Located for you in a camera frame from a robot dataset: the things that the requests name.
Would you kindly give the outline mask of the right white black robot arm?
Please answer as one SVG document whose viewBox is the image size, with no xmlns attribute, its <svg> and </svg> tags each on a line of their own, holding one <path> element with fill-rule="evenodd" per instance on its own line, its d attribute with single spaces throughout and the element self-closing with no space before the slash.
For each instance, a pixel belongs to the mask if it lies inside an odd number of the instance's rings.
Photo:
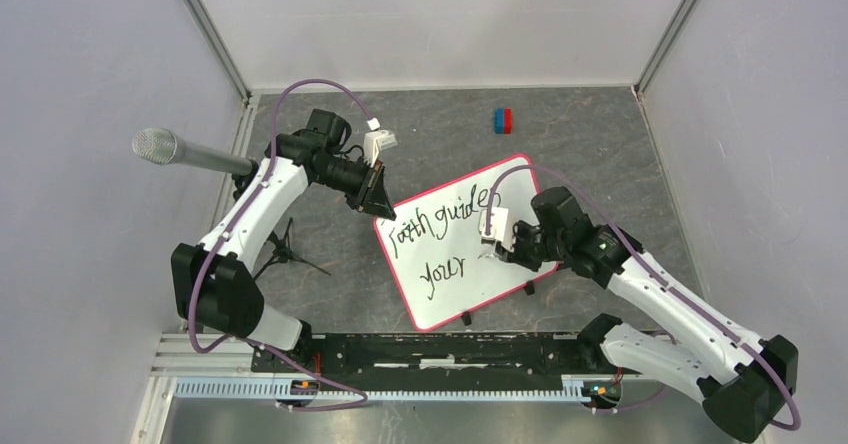
<svg viewBox="0 0 848 444">
<path fill-rule="evenodd" d="M 796 431 L 799 351 L 726 317 L 673 278 L 641 244 L 613 223 L 595 225 L 565 187 L 531 200 L 531 224 L 508 209 L 485 206 L 484 243 L 510 264 L 536 271 L 556 263 L 628 301 L 668 335 L 657 338 L 601 314 L 578 335 L 577 356 L 591 372 L 632 370 L 698 403 L 724 433 L 745 443 L 769 426 Z"/>
</svg>

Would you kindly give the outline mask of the pink framed whiteboard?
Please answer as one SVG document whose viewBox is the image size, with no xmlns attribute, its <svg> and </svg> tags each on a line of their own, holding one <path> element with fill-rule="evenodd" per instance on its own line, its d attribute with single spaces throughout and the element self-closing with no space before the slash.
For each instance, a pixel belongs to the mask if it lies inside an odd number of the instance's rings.
<svg viewBox="0 0 848 444">
<path fill-rule="evenodd" d="M 377 218 L 373 227 L 413 326 L 431 331 L 555 271 L 538 271 L 498 259 L 480 239 L 479 222 L 488 203 L 536 224 L 530 201 L 539 193 L 530 160 L 516 154 L 432 188 L 395 207 L 396 219 Z"/>
</svg>

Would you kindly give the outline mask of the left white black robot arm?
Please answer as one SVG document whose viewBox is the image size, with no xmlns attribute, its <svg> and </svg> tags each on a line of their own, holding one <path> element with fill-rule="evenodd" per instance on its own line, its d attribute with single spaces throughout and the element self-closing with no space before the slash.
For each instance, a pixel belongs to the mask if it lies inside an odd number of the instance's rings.
<svg viewBox="0 0 848 444">
<path fill-rule="evenodd" d="M 269 304 L 253 276 L 263 244 L 287 209 L 310 185 L 341 192 L 354 211 L 393 220 L 379 153 L 396 145 L 393 132 L 368 122 L 363 155 L 343 156 L 350 125 L 335 113 L 315 109 L 305 128 L 280 134 L 234 207 L 196 245 L 180 244 L 171 255 L 178 315 L 232 337 L 276 348 L 290 371 L 306 369 L 314 345 L 302 337 L 306 324 Z"/>
</svg>

